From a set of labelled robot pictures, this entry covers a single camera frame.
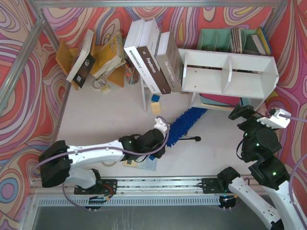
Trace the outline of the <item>blue microfiber duster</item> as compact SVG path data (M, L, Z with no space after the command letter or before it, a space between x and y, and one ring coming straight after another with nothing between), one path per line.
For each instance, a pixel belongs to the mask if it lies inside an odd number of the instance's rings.
M172 147L175 145L206 112L207 109L197 107L185 111L170 125L166 146Z

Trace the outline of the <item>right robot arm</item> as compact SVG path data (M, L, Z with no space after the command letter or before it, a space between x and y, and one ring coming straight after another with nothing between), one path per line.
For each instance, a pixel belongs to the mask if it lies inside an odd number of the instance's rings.
M269 115L261 115L251 105L237 104L229 119L245 119L238 124L244 132L237 146L241 151L237 157L248 163L252 177L267 192L273 202L271 206L252 190L240 174L227 167L217 175L218 188L237 195L265 224L269 230L305 230L307 218L293 192L295 173L288 173L285 165L275 156L282 146L276 130L286 128L293 119L281 108L273 108Z

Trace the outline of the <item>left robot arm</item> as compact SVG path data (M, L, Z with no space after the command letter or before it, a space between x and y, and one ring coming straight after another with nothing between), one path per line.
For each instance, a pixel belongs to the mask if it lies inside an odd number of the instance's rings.
M123 136L105 144L90 146L67 145L56 141L40 157L38 167L42 186L51 188L62 183L90 189L99 184L96 169L84 166L105 161L132 161L147 156L160 158L165 153L167 134L157 128L143 135Z

